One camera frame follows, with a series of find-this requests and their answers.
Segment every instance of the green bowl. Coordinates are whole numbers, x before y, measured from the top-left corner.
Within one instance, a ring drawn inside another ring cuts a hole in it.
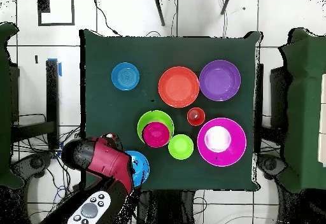
[[[185,160],[194,151],[194,142],[185,134],[177,134],[169,142],[169,152],[177,160]]]
[[[147,113],[143,114],[141,118],[138,121],[137,124],[137,132],[140,140],[144,142],[143,137],[141,136],[143,133],[144,127],[151,122],[160,122],[163,123],[170,131],[170,138],[172,138],[173,133],[174,133],[174,125],[171,117],[162,111],[155,110],[155,111],[148,111]]]

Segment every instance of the table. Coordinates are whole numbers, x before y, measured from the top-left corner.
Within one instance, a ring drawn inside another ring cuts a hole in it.
[[[318,135],[322,75],[325,70],[326,38],[305,29],[294,29],[290,42],[281,47],[285,67],[293,76],[287,93],[288,129],[284,157],[288,168],[279,175],[292,193],[303,189],[326,190],[326,168],[318,161]]]
[[[81,36],[81,85],[85,77],[85,116],[87,136],[116,132],[124,150],[138,150],[150,163],[150,175],[144,190],[257,190],[252,181],[253,155],[253,95],[255,88],[255,45],[259,32],[245,38],[142,38],[102,37],[84,30]],[[187,67],[199,77],[201,69],[212,60],[232,62],[241,74],[238,93],[225,102],[214,102],[199,92],[198,98],[185,108],[172,108],[158,93],[162,73],[173,66]],[[112,69],[121,62],[134,64],[140,80],[131,91],[121,91],[111,82]],[[240,161],[228,167],[215,167],[203,160],[197,149],[197,135],[201,126],[187,122],[187,112],[200,107],[206,113],[205,122],[216,117],[227,117],[242,126],[246,151]],[[173,119],[174,134],[186,134],[194,142],[195,150],[186,160],[170,156],[167,145],[150,148],[137,135],[137,122],[149,110],[159,109]],[[95,177],[87,175],[87,185]]]

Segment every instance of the red cup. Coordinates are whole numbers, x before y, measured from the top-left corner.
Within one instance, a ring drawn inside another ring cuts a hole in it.
[[[187,113],[187,120],[192,126],[199,126],[205,121],[205,112],[198,107],[191,108]]]

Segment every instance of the chair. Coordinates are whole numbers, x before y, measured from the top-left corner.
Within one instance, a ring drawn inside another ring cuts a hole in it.
[[[46,62],[46,116],[48,121],[29,125],[14,125],[18,121],[18,77],[17,64],[9,61],[7,40],[18,32],[11,23],[0,24],[0,222],[2,224],[31,224],[27,217],[27,191],[33,177],[40,178],[50,165],[50,152],[33,153],[11,162],[13,143],[47,134],[50,149],[59,147],[57,130],[57,65]]]
[[[160,0],[155,0],[155,3],[156,3],[157,11],[159,12],[160,22],[161,22],[162,26],[165,26],[166,23],[164,21],[164,17],[163,17],[163,14],[162,14],[162,9],[160,7]],[[225,10],[227,8],[228,3],[229,3],[229,0],[225,0],[223,8],[221,10],[221,15],[223,15],[225,13]]]

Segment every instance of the controller button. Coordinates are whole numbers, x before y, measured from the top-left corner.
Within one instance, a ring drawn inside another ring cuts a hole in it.
[[[84,219],[84,220],[81,221],[81,224],[89,224],[89,221]]]
[[[80,215],[74,216],[74,221],[80,221],[82,217]]]
[[[80,212],[86,218],[95,218],[98,210],[96,204],[88,202],[87,204],[83,205]]]

